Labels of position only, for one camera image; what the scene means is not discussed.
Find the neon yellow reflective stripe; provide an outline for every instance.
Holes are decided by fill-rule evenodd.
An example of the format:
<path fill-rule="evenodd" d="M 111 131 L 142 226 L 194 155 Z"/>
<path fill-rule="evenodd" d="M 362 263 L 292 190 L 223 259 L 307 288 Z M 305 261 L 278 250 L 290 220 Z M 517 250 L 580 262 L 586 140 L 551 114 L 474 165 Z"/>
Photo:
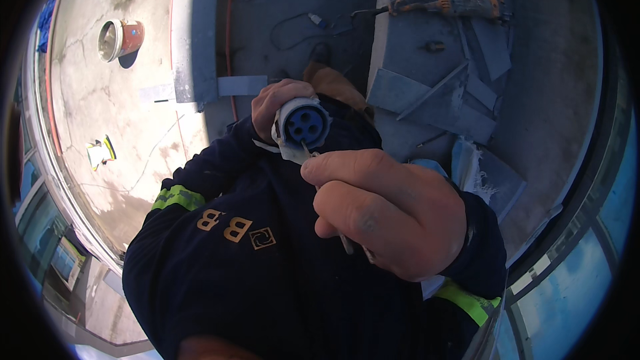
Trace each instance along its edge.
<path fill-rule="evenodd" d="M 182 185 L 174 185 L 171 189 L 162 189 L 156 198 L 156 202 L 151 210 L 165 208 L 170 204 L 180 204 L 188 211 L 196 210 L 204 204 L 204 197 L 201 194 L 190 191 Z"/>
<path fill-rule="evenodd" d="M 489 319 L 489 314 L 500 304 L 500 297 L 487 300 L 483 297 L 472 295 L 460 288 L 449 278 L 445 279 L 444 284 L 433 296 L 441 297 L 455 303 L 473 318 L 479 327 L 482 327 L 484 322 Z"/>

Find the fingernail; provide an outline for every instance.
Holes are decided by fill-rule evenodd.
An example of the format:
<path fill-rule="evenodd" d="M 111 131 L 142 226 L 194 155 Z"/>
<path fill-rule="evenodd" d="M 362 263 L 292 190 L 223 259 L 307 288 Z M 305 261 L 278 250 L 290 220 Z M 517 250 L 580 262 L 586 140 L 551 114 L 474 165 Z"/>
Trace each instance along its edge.
<path fill-rule="evenodd" d="M 307 161 L 302 163 L 302 167 L 300 167 L 300 173 L 307 172 L 309 167 L 311 167 L 313 165 L 313 162 L 314 162 L 314 158 L 311 157 L 311 158 L 308 158 Z"/>

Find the dark blue jacket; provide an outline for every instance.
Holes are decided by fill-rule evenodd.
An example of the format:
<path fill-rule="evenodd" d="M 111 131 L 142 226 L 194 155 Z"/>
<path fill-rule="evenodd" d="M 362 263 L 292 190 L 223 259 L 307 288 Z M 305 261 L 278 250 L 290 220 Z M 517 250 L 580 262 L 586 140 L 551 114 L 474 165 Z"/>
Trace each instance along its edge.
<path fill-rule="evenodd" d="M 360 114 L 320 97 L 334 120 L 319 152 L 381 147 Z M 469 309 L 423 301 L 419 283 L 317 237 L 315 188 L 253 140 L 247 117 L 165 179 L 127 250 L 124 292 L 160 355 L 176 358 L 181 340 L 211 334 L 265 359 L 460 358 L 480 324 Z M 442 274 L 499 297 L 506 254 L 495 214 L 459 194 L 470 233 Z"/>

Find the red bucket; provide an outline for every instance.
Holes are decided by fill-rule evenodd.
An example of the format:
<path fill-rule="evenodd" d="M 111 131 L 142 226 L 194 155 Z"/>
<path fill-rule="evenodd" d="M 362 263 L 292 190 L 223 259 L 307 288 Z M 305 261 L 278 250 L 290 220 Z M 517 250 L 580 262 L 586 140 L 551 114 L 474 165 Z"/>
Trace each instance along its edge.
<path fill-rule="evenodd" d="M 108 20 L 98 35 L 100 60 L 110 62 L 135 52 L 144 40 L 145 26 L 140 21 L 126 23 L 123 20 Z"/>

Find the work boot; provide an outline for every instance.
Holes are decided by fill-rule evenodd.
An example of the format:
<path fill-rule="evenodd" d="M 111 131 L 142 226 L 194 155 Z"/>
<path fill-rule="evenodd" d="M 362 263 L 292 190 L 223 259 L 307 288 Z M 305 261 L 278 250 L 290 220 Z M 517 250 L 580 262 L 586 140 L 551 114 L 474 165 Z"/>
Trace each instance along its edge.
<path fill-rule="evenodd" d="M 287 72 L 287 70 L 285 70 L 284 68 L 281 68 L 279 70 L 277 70 L 270 78 L 269 78 L 269 83 L 270 84 L 275 84 L 276 82 L 280 82 L 282 80 L 286 80 L 287 78 L 291 78 L 291 76 L 289 75 L 289 73 Z"/>
<path fill-rule="evenodd" d="M 316 63 L 331 67 L 331 46 L 326 42 L 316 44 L 314 48 L 311 49 L 309 61 L 315 61 Z"/>

